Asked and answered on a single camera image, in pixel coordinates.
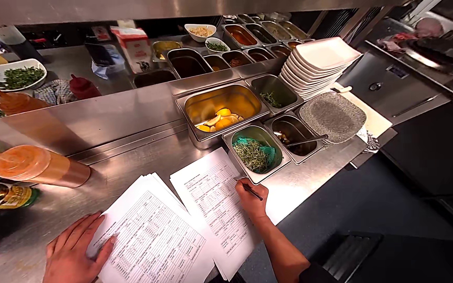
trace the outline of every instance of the cutting board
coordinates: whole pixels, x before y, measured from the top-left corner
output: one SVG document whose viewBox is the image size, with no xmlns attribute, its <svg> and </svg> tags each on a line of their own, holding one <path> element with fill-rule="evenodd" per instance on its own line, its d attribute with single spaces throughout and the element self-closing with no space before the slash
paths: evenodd
<svg viewBox="0 0 453 283">
<path fill-rule="evenodd" d="M 333 87 L 337 89 L 343 89 L 339 83 L 334 83 Z M 361 99 L 357 98 L 356 95 L 351 92 L 340 93 L 343 97 L 347 98 L 350 102 L 361 108 L 366 113 L 365 128 L 374 138 L 378 138 L 383 132 L 387 131 L 393 124 L 389 120 L 385 119 L 381 114 L 376 112 L 372 107 L 368 106 Z"/>
</svg>

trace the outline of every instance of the stack of papers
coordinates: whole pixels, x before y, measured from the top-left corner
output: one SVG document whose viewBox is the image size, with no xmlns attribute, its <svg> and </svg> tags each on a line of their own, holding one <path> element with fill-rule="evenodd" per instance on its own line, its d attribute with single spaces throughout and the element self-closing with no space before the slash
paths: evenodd
<svg viewBox="0 0 453 283">
<path fill-rule="evenodd" d="M 171 175 L 139 177 L 104 214 L 87 249 L 95 257 L 117 235 L 104 283 L 204 282 L 216 263 L 231 280 L 260 242 L 235 191 L 239 172 L 219 148 Z"/>
</svg>

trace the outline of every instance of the lemon wedge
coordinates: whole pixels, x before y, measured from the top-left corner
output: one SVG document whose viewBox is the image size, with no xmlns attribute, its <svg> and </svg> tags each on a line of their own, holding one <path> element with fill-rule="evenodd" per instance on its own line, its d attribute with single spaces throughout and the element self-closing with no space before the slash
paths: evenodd
<svg viewBox="0 0 453 283">
<path fill-rule="evenodd" d="M 199 129 L 201 131 L 204 131 L 204 132 L 210 132 L 211 131 L 211 129 L 209 129 L 208 126 L 204 126 L 204 125 L 198 125 L 197 129 Z"/>
<path fill-rule="evenodd" d="M 216 127 L 216 130 L 219 131 L 225 127 L 228 127 L 232 125 L 232 122 L 229 120 L 229 119 L 223 119 L 223 120 L 219 120 L 216 125 L 214 125 Z"/>
<path fill-rule="evenodd" d="M 214 117 L 213 119 L 210 119 L 209 121 L 205 122 L 205 124 L 207 126 L 212 126 L 214 124 L 216 124 L 219 120 L 222 119 L 222 116 L 221 115 L 217 115 L 216 117 Z"/>
<path fill-rule="evenodd" d="M 229 116 L 222 116 L 222 120 L 223 119 L 228 119 L 230 120 L 230 122 L 233 124 L 233 123 L 237 123 L 239 121 L 239 119 L 237 119 L 237 117 L 235 115 L 229 115 Z"/>
<path fill-rule="evenodd" d="M 221 115 L 221 116 L 229 116 L 231 115 L 230 109 L 228 108 L 223 108 L 222 110 L 218 111 L 216 115 Z"/>
</svg>

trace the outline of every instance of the hand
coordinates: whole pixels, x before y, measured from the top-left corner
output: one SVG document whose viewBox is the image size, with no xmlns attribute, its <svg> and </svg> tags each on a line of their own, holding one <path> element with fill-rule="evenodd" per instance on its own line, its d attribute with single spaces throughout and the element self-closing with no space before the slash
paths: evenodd
<svg viewBox="0 0 453 283">
<path fill-rule="evenodd" d="M 101 248 L 97 259 L 87 258 L 87 247 L 104 220 L 100 212 L 78 219 L 46 247 L 43 283 L 91 283 L 113 251 L 112 236 Z"/>
<path fill-rule="evenodd" d="M 247 190 L 244 190 L 242 183 L 248 184 L 252 190 L 255 191 L 263 200 L 259 200 L 256 196 L 253 196 Z M 265 206 L 267 204 L 268 189 L 264 185 L 253 185 L 248 178 L 242 178 L 237 181 L 235 190 L 241 198 L 242 208 L 248 213 L 251 221 L 255 221 L 257 218 L 267 216 L 265 212 Z"/>
</svg>

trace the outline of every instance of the green bottle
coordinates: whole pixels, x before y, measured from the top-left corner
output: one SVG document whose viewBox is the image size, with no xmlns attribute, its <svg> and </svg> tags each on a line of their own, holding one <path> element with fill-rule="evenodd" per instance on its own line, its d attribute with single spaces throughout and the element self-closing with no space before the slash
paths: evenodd
<svg viewBox="0 0 453 283">
<path fill-rule="evenodd" d="M 39 191 L 30 187 L 0 183 L 0 209 L 16 209 L 33 203 Z"/>
</svg>

